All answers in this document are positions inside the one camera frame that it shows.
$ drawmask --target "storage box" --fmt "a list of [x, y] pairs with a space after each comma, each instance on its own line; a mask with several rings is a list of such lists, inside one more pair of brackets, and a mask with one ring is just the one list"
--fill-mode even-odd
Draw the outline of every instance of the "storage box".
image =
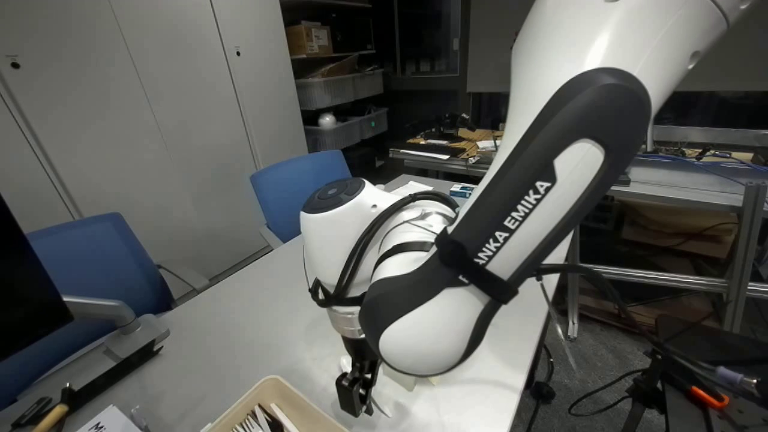
[[372, 69], [355, 75], [355, 99], [371, 99], [384, 92], [384, 72]]
[[667, 250], [728, 260], [740, 234], [740, 218], [731, 210], [683, 210], [629, 204], [621, 237]]
[[384, 80], [383, 69], [375, 69], [360, 75], [297, 80], [296, 90], [303, 110], [323, 110], [378, 96], [384, 92]]
[[332, 28], [320, 21], [301, 21], [285, 28], [291, 55], [330, 55], [333, 54]]
[[343, 426], [339, 426], [333, 418], [323, 412], [296, 387], [291, 387], [285, 380], [277, 374], [257, 381], [210, 429], [212, 432], [236, 429], [237, 423], [243, 423], [257, 403], [263, 403], [265, 408], [277, 403], [301, 432], [345, 432]]
[[297, 80], [297, 104], [303, 110], [320, 110], [330, 105], [342, 105], [355, 100], [355, 75], [323, 78], [323, 80]]

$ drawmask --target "gray cabinet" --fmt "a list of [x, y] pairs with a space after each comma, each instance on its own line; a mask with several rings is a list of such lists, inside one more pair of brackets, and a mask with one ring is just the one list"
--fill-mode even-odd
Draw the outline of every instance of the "gray cabinet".
[[[0, 3], [6, 93], [60, 176], [24, 190], [35, 200], [15, 200], [24, 226], [47, 218], [29, 202], [59, 210], [50, 190], [65, 188], [74, 218], [125, 213], [170, 268], [215, 279], [266, 247], [247, 176], [306, 154], [306, 136], [278, 3], [228, 8], [227, 16], [237, 20], [221, 27], [221, 8], [206, 0]], [[233, 33], [247, 64], [271, 64], [233, 64]], [[2, 164], [31, 162], [13, 141], [0, 141]], [[47, 183], [38, 174], [8, 176], [19, 188], [2, 190]]]
[[72, 220], [68, 204], [50, 183], [50, 176], [21, 132], [0, 92], [0, 195], [24, 231]]

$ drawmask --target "blue office chair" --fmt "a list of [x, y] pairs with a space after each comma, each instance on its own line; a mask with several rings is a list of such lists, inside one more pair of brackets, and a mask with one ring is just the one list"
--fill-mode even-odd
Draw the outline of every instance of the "blue office chair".
[[306, 154], [249, 176], [266, 228], [283, 242], [301, 234], [297, 217], [309, 195], [333, 180], [350, 177], [339, 150]]
[[[174, 296], [120, 213], [104, 213], [29, 235], [62, 296], [123, 301], [134, 314], [167, 313]], [[113, 331], [104, 321], [72, 321], [0, 363], [0, 408], [50, 367]]]

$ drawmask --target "wall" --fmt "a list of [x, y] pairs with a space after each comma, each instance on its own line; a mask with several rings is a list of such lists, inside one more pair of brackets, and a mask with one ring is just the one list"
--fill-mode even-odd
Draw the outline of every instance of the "wall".
[[511, 45], [531, 4], [533, 0], [471, 0], [467, 92], [509, 92]]
[[[533, 0], [473, 0], [468, 84], [473, 93], [509, 92], [509, 54]], [[683, 81], [684, 92], [768, 92], [768, 3], [753, 10]]]
[[768, 92], [768, 3], [753, 3], [680, 84], [683, 92]]

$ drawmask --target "desk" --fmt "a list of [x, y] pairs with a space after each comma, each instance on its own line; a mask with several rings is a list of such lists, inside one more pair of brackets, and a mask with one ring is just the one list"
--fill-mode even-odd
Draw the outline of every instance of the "desk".
[[[563, 261], [566, 242], [553, 252]], [[558, 276], [545, 279], [553, 296]], [[163, 314], [163, 352], [84, 405], [86, 423], [108, 403], [139, 405], [156, 432], [203, 429], [255, 381], [282, 374], [349, 429], [509, 429], [547, 319], [539, 283], [501, 307], [479, 352], [455, 372], [421, 381], [390, 418], [350, 418], [337, 403], [333, 380], [343, 346], [326, 313], [308, 294], [303, 241], [294, 241], [219, 285]]]
[[402, 150], [390, 150], [390, 159], [397, 159], [405, 168], [416, 168], [416, 171], [433, 171], [437, 176], [455, 174], [455, 176], [468, 176], [479, 180], [485, 176], [492, 162], [492, 159], [480, 159], [471, 164], [467, 159], [429, 159], [429, 157], [404, 154]]

